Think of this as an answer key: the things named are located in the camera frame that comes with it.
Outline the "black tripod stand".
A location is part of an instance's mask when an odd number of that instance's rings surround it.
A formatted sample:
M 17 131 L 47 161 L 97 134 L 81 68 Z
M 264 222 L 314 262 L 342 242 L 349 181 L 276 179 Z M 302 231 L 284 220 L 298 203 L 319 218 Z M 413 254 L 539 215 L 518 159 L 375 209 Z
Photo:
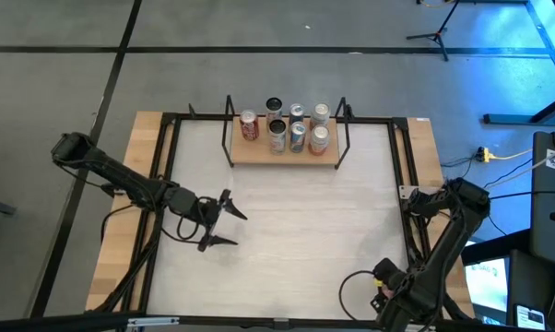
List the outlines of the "black tripod stand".
M 451 19 L 452 15 L 454 14 L 455 10 L 457 9 L 458 5 L 460 4 L 461 0 L 450 0 L 450 3 L 452 3 L 452 8 L 450 9 L 449 13 L 447 14 L 447 16 L 445 17 L 443 23 L 441 24 L 440 28 L 438 28 L 435 32 L 432 33 L 425 33 L 425 34 L 418 34 L 418 35 L 409 35 L 406 37 L 406 39 L 408 41 L 412 41 L 412 40 L 419 40 L 419 39 L 426 39 L 429 40 L 431 42 L 436 43 L 441 52 L 442 52 L 442 56 L 443 56 L 443 60 L 445 62 L 449 61 L 449 56 L 448 56 L 448 52 L 447 49 L 444 45 L 443 42 L 443 34 L 447 31 L 447 24 L 449 22 L 449 20 Z

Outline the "Spindrift pink white can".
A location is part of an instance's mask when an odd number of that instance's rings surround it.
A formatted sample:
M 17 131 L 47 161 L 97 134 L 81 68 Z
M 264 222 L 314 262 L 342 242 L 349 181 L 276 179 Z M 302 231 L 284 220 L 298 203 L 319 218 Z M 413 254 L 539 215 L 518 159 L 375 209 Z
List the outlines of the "Spindrift pink white can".
M 313 155 L 323 155 L 329 144 L 329 130 L 326 125 L 316 125 L 312 132 L 309 141 L 309 150 Z
M 311 111 L 310 127 L 327 125 L 330 117 L 330 108 L 326 103 L 318 103 Z

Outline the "Celsius tall white can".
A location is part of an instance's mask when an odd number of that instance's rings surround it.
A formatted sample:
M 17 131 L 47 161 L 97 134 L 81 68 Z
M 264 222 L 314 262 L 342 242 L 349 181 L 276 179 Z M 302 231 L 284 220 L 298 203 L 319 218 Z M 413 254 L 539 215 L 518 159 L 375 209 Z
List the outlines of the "Celsius tall white can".
M 266 101 L 266 120 L 268 123 L 282 117 L 282 105 L 281 99 L 277 97 L 271 97 Z
M 283 120 L 274 119 L 269 127 L 269 150 L 272 154 L 282 154 L 286 148 L 287 125 Z

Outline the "silver metal bracket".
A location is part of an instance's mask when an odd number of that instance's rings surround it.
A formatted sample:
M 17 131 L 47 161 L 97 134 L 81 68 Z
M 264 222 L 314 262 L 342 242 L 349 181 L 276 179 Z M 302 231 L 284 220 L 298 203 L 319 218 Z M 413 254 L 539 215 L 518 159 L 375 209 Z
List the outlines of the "silver metal bracket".
M 150 326 L 174 326 L 180 324 L 179 316 L 145 316 L 127 320 L 127 328 L 143 328 Z

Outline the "smartphone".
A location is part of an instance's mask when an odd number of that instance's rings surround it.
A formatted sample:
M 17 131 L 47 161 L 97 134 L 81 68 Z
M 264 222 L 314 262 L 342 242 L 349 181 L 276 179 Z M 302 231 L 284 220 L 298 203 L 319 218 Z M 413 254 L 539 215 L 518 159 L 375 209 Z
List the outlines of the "smartphone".
M 522 304 L 514 306 L 514 323 L 517 327 L 545 331 L 546 317 L 542 311 Z

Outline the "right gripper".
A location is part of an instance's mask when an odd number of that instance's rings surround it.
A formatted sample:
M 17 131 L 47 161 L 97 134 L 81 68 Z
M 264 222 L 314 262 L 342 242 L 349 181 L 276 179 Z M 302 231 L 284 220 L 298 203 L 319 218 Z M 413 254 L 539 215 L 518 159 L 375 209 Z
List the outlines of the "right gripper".
M 372 271 L 374 279 L 381 283 L 371 301 L 376 311 L 376 323 L 382 330 L 405 330 L 411 319 L 418 315 L 415 285 L 417 270 L 399 269 L 390 259 L 380 261 Z M 382 286 L 395 294 L 389 299 L 382 293 Z

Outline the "lit computer screen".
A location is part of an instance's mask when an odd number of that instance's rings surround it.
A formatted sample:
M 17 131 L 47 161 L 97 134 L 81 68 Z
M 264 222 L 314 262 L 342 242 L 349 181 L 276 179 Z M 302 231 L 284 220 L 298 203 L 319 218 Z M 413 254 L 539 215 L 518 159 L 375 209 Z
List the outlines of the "lit computer screen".
M 506 325 L 507 268 L 508 260 L 506 258 L 465 267 L 466 284 L 475 317 L 484 324 Z

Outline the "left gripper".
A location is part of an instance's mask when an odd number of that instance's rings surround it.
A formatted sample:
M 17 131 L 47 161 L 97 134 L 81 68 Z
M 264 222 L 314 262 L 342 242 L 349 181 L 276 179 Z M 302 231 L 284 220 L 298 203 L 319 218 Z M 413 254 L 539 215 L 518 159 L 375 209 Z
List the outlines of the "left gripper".
M 234 205 L 230 193 L 231 190 L 224 189 L 219 199 L 208 196 L 200 196 L 196 199 L 193 205 L 195 223 L 203 226 L 205 229 L 204 235 L 197 245 L 197 250 L 199 252 L 205 252 L 208 247 L 217 244 L 237 245 L 236 242 L 213 233 L 222 209 L 239 219 L 247 219 L 247 217 Z

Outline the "wooden shelf with black brackets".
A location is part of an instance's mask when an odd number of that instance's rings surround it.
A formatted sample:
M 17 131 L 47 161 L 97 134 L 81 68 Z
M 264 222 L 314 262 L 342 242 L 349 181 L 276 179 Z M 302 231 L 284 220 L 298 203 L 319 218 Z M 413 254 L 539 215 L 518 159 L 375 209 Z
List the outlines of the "wooden shelf with black brackets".
M 244 139 L 239 115 L 235 112 L 231 95 L 228 95 L 224 113 L 221 115 L 223 121 L 221 146 L 231 167 L 236 164 L 330 165 L 337 169 L 350 148 L 348 123 L 352 119 L 351 108 L 342 97 L 335 115 L 327 124 L 330 136 L 323 155 L 313 155 L 308 150 L 309 139 L 306 139 L 302 152 L 292 152 L 287 145 L 283 154 L 272 154 L 269 150 L 267 132 L 260 131 L 259 137 L 253 141 Z

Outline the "black desk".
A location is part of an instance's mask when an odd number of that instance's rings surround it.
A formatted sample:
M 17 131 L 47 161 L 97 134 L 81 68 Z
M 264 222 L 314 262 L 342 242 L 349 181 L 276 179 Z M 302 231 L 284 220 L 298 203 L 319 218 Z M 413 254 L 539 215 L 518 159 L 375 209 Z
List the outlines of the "black desk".
M 545 165 L 547 150 L 555 150 L 555 132 L 533 135 L 531 251 L 555 263 L 555 170 Z

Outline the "black stand base bar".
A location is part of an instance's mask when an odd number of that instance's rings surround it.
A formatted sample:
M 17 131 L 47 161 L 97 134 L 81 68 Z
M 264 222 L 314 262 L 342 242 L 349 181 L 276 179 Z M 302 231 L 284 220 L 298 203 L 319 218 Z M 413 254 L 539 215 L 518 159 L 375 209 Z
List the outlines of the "black stand base bar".
M 544 125 L 555 126 L 555 101 L 533 115 L 487 113 L 485 125 Z

